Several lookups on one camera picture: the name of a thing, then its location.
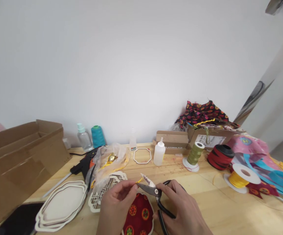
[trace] red ribbon spool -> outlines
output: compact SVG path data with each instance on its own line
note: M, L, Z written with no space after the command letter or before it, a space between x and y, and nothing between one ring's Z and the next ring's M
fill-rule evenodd
M207 161L218 170L225 170L232 162L235 153L227 145L215 145L212 152L208 155Z

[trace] scissors blade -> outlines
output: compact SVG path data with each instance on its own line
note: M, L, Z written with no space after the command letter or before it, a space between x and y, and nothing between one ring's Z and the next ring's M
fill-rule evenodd
M148 184L150 187L152 187L152 188L155 188L155 187L156 187L156 185L155 185L147 176L145 176L145 175L142 174L142 173L141 173L141 175L142 175L142 177L144 178L144 180L147 182L147 184Z
M146 193L149 193L152 196L159 196L159 191L157 190L157 188L153 188L153 187L150 187L148 185L141 184L141 183L137 183L137 185L142 190L144 190Z

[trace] clear plastic bottle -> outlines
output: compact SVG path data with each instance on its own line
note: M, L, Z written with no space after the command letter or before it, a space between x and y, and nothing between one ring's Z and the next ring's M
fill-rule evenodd
M154 164L157 166L162 165L163 157L165 153L165 146L163 143L163 137L161 137L161 141L157 143L155 146L155 155L154 155Z
M137 146L137 143L136 143L136 134L135 134L134 128L132 128L132 134L131 134L131 136L129 137L129 150L130 150L130 151L135 151L135 150L136 150L136 146Z
M79 138L81 146L84 149L84 151L88 152L88 151L94 149L92 140L90 139L89 134L85 130L85 127L83 127L83 125L81 123L78 123L77 127L78 127L78 131L79 131L77 133L77 137Z

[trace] right hand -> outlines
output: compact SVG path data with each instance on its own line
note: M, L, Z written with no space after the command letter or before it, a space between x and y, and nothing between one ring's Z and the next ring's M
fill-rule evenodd
M175 219L162 212L169 235L212 235L211 230L202 217L196 200L176 180L171 180L167 186L162 183L156 186L168 196L177 209ZM154 214L154 219L158 219L158 212Z

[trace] teal thread spool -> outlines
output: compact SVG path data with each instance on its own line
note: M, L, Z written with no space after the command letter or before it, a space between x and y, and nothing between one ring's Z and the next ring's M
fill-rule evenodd
M204 145L200 142L195 142L188 157L183 158L183 165L191 172L199 171L198 160L204 150Z
M94 148L106 145L105 137L102 133L101 126L93 126L91 128Z

